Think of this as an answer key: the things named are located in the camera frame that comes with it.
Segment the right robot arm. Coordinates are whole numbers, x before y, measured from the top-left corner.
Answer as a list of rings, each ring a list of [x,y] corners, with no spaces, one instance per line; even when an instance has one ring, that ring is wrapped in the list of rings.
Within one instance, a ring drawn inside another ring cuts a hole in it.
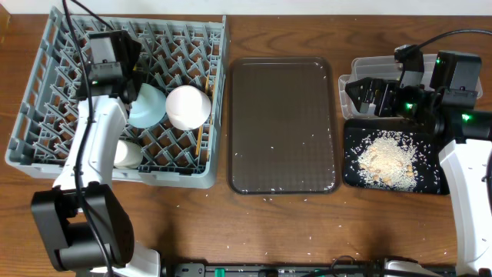
[[[456,273],[491,274],[491,115],[475,109],[478,55],[441,51],[428,84],[424,56],[397,51],[401,76],[344,86],[344,179],[367,189],[450,196]]]

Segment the wooden chopstick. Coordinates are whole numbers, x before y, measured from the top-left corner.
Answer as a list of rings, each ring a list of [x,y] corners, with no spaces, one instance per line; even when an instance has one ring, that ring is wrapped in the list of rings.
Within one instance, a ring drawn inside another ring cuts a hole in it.
[[[195,155],[198,157],[200,152],[201,152],[201,141],[202,141],[202,134],[203,134],[203,125],[199,127],[198,129],[198,138],[197,138],[197,143],[195,147]]]
[[[214,82],[212,81],[210,75],[208,76],[207,79],[207,92],[209,92],[211,96],[211,114],[209,116],[209,123],[208,123],[208,150],[207,150],[207,159],[210,159],[211,151],[213,148],[213,139],[215,138],[215,134],[214,134],[215,89],[214,89]]]

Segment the light blue bowl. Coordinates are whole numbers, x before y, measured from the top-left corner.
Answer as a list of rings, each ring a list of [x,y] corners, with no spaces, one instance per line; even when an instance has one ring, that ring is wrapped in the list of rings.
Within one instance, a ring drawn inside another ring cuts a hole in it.
[[[165,116],[165,94],[149,84],[142,84],[138,97],[131,103],[128,124],[136,128],[149,128]]]

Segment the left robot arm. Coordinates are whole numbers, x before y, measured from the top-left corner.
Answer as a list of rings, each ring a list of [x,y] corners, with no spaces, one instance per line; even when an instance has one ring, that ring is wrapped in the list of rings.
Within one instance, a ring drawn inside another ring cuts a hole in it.
[[[70,152],[52,189],[33,195],[31,211],[56,270],[159,276],[159,253],[136,242],[111,188],[126,107],[141,86],[134,71],[141,43],[126,31],[91,33],[88,40],[92,61],[75,95],[78,123]]]

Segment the white pink bowl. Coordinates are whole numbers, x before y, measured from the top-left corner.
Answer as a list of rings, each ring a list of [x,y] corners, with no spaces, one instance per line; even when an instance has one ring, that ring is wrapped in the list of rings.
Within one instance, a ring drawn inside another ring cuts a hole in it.
[[[165,109],[175,128],[189,131],[199,128],[207,121],[211,114],[211,100],[194,86],[182,85],[168,94]]]

